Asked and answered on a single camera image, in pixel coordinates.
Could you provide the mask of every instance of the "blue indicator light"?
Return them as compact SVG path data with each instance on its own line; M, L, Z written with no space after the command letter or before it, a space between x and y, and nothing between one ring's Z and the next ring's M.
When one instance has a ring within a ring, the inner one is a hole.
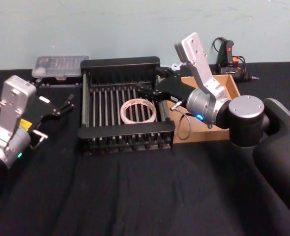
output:
M200 115L200 114L197 114L195 117L197 119L199 119L200 121L203 121L204 120L204 117L202 115Z

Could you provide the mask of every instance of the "yellow label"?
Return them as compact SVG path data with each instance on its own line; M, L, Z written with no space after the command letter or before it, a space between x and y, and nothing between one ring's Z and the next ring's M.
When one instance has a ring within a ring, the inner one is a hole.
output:
M30 123L28 120L25 119L21 119L21 122L19 123L19 126L26 131L31 127L31 125L32 123Z

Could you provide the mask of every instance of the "white wall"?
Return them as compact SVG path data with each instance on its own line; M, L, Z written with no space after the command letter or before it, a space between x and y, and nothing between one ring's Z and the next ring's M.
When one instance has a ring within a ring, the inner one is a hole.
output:
M43 55L174 63L174 43L194 31L209 63L217 36L248 62L290 61L290 0L0 0L0 69Z

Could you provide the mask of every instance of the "power cord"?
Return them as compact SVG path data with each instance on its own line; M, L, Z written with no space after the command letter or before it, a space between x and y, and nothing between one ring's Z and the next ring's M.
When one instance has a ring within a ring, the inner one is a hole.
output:
M213 43L212 43L212 47L215 49L216 52L219 53L219 51L218 51L217 48L215 47L215 42L216 42L217 40L220 40L221 43L223 44L223 43L227 42L227 39L225 39L224 37L218 37L218 38L215 38L215 39L214 39L214 41L213 41Z
M241 78L243 79L247 71L245 58L243 56L236 56L236 58L238 58L242 62L242 65L243 65L243 70L241 74Z
M191 122L190 122L189 116L193 117L193 115L190 114L190 113L184 113L184 112L182 112L178 107L175 108L174 110L182 114L182 116L181 116L181 118L179 120L179 125L178 125L178 129L177 129L177 136L181 140L187 140L191 136L191 133L192 133ZM189 123L189 133L188 133L188 135L186 137L182 138L179 135L179 130L180 130L180 126L181 126L182 119L184 117L188 120L188 123Z

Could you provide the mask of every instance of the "black table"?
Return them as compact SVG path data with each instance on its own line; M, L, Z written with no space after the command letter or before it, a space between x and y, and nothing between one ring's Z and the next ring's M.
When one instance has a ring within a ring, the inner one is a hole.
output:
M290 110L290 62L250 63L259 81L241 94L273 97ZM12 74L0 71L0 92ZM69 93L75 109L42 131L50 139L24 152L0 192L1 235L290 235L290 211L256 169L251 149L229 141L172 150L81 156L81 88L42 87L55 104Z

